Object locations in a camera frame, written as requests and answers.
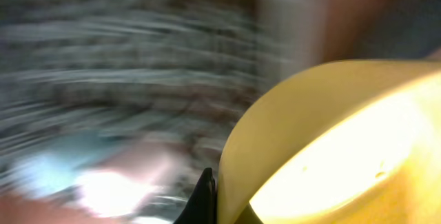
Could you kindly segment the yellow bowl with food scraps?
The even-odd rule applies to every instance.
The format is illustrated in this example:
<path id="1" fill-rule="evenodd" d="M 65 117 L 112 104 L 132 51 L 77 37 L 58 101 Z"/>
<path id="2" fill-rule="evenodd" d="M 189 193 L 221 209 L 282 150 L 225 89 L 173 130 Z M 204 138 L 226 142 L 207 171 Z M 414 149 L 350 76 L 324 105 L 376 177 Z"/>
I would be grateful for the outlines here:
<path id="1" fill-rule="evenodd" d="M 257 100 L 220 159 L 219 223 L 439 223 L 440 64 L 339 61 Z"/>

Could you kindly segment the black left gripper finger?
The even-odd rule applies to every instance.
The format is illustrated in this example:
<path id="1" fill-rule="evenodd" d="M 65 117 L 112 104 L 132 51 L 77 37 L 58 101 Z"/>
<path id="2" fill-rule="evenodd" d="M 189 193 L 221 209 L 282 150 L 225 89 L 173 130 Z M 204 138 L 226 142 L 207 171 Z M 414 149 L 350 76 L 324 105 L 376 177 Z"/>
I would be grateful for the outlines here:
<path id="1" fill-rule="evenodd" d="M 207 167 L 174 224 L 216 224 L 216 212 L 216 182 L 213 169 Z"/>

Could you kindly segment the pink plastic cup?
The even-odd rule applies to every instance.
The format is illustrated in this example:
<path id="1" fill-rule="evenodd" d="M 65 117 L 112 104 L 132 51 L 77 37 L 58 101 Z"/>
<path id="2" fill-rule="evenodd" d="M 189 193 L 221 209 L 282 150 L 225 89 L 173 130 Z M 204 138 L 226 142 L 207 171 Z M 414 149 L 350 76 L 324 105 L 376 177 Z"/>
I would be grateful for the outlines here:
<path id="1" fill-rule="evenodd" d="M 77 203 L 99 218 L 133 214 L 167 192 L 187 164 L 185 153 L 176 145 L 132 144 L 78 175 Z"/>

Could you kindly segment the blue plastic cup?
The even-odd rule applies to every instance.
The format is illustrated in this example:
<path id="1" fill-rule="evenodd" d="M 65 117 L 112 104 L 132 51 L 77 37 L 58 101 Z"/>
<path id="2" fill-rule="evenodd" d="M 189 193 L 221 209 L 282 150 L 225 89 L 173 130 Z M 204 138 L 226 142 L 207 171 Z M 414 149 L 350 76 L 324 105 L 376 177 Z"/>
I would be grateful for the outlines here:
<path id="1" fill-rule="evenodd" d="M 121 140 L 91 130 L 66 134 L 13 160 L 9 178 L 26 198 L 46 198 L 70 189 L 83 171 L 123 147 Z"/>

